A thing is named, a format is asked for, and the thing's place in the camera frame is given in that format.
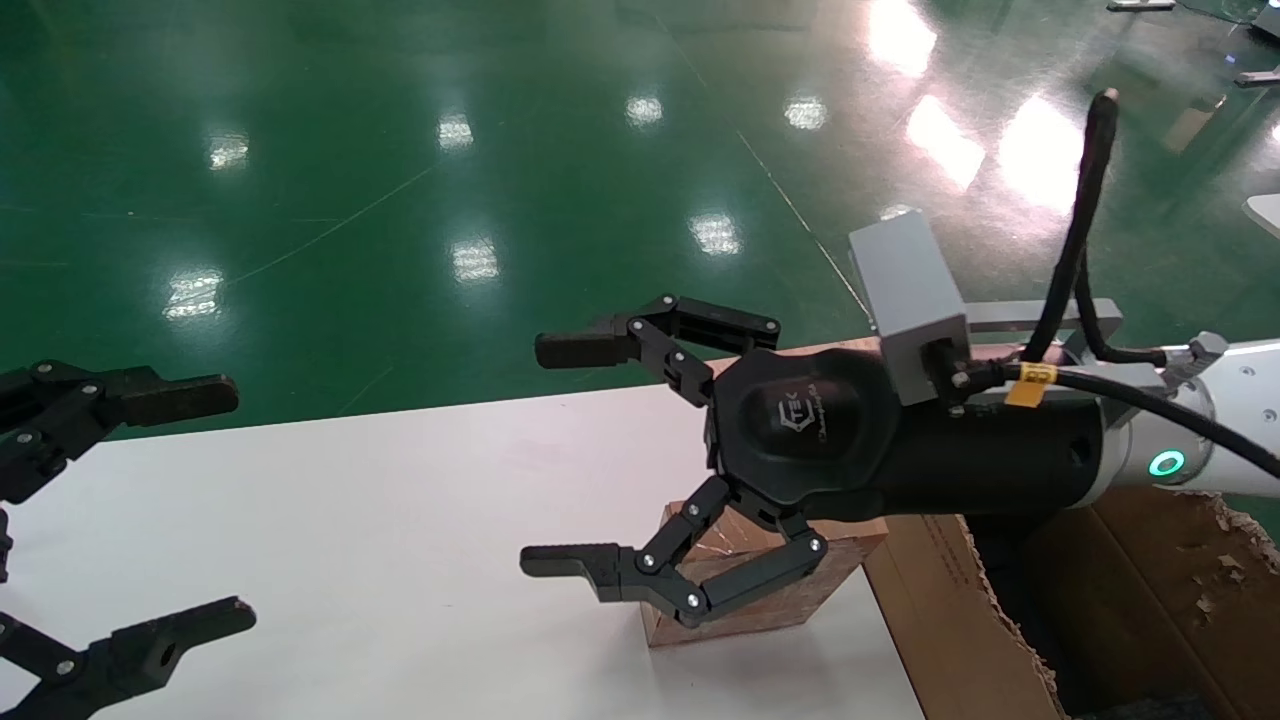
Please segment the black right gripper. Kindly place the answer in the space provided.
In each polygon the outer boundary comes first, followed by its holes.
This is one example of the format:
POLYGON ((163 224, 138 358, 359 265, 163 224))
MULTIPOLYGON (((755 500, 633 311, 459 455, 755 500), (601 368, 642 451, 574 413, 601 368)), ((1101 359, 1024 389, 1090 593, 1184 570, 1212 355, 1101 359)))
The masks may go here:
POLYGON ((641 548, 527 546, 521 570, 581 577, 602 603, 649 603, 698 628, 812 575, 828 543, 806 519, 1053 512, 1082 503, 1097 482, 1105 429, 1094 401, 979 404, 959 416, 936 400, 905 406, 877 350, 768 351, 780 332, 771 316, 663 295, 585 332, 538 334, 544 369, 637 363, 694 407, 710 405, 707 439, 721 477, 707 478, 641 548), (741 357, 714 382, 685 345, 741 357), (783 543, 691 582, 678 565, 724 510, 741 506, 764 512, 783 543))

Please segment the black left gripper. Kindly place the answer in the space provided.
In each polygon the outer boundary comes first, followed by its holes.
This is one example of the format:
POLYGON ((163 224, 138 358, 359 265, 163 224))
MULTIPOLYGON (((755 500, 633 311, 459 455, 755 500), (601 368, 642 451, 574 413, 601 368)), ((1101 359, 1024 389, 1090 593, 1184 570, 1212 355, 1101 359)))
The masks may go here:
MULTIPOLYGON (((91 372, 41 360, 1 378, 1 500, 23 503, 119 427, 157 427, 234 411, 227 375, 163 379, 150 366, 91 372)), ((9 579, 9 515, 0 509, 0 583, 9 579)), ((4 719, 90 719, 165 688, 195 647, 252 629, 255 610, 227 597, 124 626, 73 650, 1 615, 1 657, 37 678, 4 719)))

